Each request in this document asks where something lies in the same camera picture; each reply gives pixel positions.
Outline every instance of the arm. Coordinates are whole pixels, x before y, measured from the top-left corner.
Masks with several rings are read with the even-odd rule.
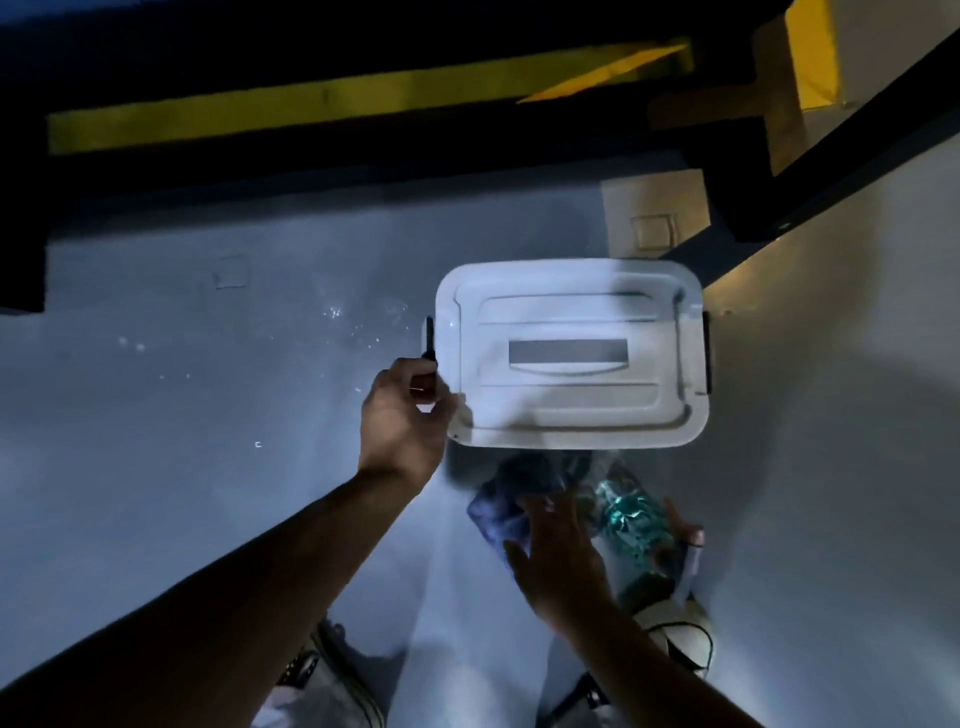
[[[449,394],[399,359],[364,402],[357,475],[0,692],[10,725],[247,728],[287,661],[440,464]]]
[[[528,557],[504,546],[516,583],[534,612],[580,655],[611,703],[636,728],[688,725],[758,728],[727,698],[675,665],[613,600],[599,555],[569,494],[526,498]]]

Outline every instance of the person's right arm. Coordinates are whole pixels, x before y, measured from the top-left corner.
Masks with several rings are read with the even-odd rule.
[[[530,516],[530,555],[518,544],[504,545],[517,585],[632,726],[758,728],[726,697],[671,661],[617,606],[568,494],[530,497],[521,505]]]

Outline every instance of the white lid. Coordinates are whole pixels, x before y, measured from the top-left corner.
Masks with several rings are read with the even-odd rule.
[[[669,448],[708,416],[704,298],[662,260],[464,265],[437,289],[434,349],[464,445]]]

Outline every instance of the person's left arm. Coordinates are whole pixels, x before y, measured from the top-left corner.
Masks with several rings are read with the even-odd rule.
[[[0,692],[10,726],[247,728],[309,631],[436,471],[456,409],[398,359],[364,402],[357,475]]]

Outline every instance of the blue cloth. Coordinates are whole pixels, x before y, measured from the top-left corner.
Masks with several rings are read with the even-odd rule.
[[[504,563],[504,541],[516,541],[530,552],[530,519],[516,504],[523,496],[542,496],[572,487],[586,475],[589,453],[557,455],[525,452],[500,463],[496,475],[480,486],[467,514]]]

